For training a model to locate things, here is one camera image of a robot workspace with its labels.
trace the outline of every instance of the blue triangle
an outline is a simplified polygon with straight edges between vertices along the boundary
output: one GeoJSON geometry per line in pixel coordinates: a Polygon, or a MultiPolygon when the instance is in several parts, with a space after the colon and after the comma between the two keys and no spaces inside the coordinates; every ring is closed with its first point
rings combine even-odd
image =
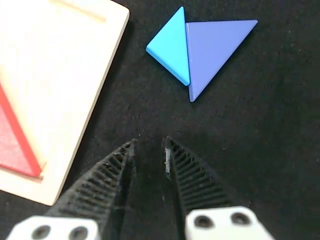
{"type": "Polygon", "coordinates": [[[185,24],[191,102],[197,99],[257,23],[257,20],[237,20],[185,24]]]}
{"type": "Polygon", "coordinates": [[[185,10],[180,7],[146,46],[146,51],[185,86],[190,84],[185,10]]]}

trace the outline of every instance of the black surface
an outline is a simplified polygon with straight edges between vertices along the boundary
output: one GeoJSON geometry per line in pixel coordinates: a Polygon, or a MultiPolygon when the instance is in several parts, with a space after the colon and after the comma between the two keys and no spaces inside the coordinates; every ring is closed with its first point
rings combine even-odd
{"type": "MultiPolygon", "coordinates": [[[[130,9],[130,22],[65,188],[137,138],[147,149],[144,185],[137,189],[144,199],[136,199],[139,217],[128,231],[136,239],[175,239],[170,194],[159,181],[160,146],[170,135],[246,196],[277,240],[319,239],[320,1],[119,2],[130,9]],[[189,22],[259,20],[195,103],[145,52],[180,5],[189,22]]],[[[15,223],[47,209],[1,192],[0,238],[15,223]]]]}

